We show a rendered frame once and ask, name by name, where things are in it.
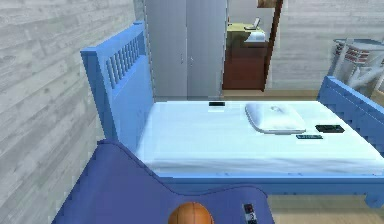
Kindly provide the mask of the small remote control with buttons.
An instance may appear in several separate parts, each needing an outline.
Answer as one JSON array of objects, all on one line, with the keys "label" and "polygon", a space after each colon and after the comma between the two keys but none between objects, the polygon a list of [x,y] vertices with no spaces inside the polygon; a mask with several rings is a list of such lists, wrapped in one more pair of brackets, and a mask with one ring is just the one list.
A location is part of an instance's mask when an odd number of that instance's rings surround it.
[{"label": "small remote control with buttons", "polygon": [[253,204],[252,203],[244,204],[243,209],[244,209],[246,224],[258,224]]}]

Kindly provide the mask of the white pillow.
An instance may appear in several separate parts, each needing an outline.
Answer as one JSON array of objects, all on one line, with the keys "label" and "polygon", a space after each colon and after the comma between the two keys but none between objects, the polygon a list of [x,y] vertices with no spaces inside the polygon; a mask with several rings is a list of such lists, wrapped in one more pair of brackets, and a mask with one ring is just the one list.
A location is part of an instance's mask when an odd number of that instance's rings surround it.
[{"label": "white pillow", "polygon": [[306,131],[303,118],[287,104],[247,103],[245,113],[250,124],[264,134],[291,135]]}]

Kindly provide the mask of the orange basketball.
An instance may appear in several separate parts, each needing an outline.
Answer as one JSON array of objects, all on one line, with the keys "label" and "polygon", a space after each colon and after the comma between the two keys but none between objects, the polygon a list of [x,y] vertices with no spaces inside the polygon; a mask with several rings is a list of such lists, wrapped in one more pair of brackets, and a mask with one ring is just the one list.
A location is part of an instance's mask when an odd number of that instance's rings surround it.
[{"label": "orange basketball", "polygon": [[168,224],[214,224],[214,219],[202,204],[187,202],[169,215]]}]

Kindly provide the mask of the grey wardrobe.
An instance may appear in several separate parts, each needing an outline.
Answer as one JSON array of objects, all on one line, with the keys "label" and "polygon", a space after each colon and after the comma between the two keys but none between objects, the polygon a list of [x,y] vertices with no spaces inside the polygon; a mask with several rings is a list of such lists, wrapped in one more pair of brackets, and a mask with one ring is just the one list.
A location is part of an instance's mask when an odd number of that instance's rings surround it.
[{"label": "grey wardrobe", "polygon": [[227,2],[144,0],[156,100],[220,97]]}]

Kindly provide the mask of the white laptop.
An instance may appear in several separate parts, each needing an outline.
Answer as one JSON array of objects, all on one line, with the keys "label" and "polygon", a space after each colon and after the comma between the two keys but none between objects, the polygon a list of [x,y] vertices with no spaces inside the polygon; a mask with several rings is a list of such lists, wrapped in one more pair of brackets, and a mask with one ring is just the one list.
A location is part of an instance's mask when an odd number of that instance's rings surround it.
[{"label": "white laptop", "polygon": [[260,21],[261,21],[261,18],[256,17],[254,23],[252,25],[249,25],[249,26],[244,26],[244,29],[245,30],[257,30],[257,27],[258,27]]}]

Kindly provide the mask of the dark red room door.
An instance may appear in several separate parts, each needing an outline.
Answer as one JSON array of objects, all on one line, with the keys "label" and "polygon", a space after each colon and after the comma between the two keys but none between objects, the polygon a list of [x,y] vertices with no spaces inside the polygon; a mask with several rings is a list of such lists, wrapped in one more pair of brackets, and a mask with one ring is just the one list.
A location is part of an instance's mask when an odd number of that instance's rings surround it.
[{"label": "dark red room door", "polygon": [[274,49],[274,43],[276,40],[278,25],[280,21],[282,5],[283,5],[283,0],[275,0],[273,21],[272,21],[270,37],[268,41],[267,53],[266,53],[265,62],[264,62],[264,90],[266,90],[267,88],[268,73],[269,73],[269,68],[271,64],[271,58],[272,58],[272,53]]}]

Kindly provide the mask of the blue bed with white mattress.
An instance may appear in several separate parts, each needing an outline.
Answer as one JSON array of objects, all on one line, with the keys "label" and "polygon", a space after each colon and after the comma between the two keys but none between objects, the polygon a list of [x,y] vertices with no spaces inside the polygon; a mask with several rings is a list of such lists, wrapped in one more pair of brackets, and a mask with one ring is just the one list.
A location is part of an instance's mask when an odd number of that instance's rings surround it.
[{"label": "blue bed with white mattress", "polygon": [[252,184],[270,195],[362,195],[369,206],[384,206],[384,108],[335,77],[324,78],[314,101],[260,101],[292,106],[306,125],[301,134],[264,134],[243,101],[155,101],[142,22],[80,54],[105,139],[171,187]]}]

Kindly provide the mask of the olive green desk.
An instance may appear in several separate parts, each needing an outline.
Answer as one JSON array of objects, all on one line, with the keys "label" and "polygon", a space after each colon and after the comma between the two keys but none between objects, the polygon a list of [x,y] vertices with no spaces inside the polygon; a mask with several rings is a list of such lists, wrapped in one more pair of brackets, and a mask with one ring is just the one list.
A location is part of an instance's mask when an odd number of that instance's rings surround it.
[{"label": "olive green desk", "polygon": [[266,33],[260,27],[245,23],[230,23],[227,26],[226,44],[228,47],[266,42]]}]

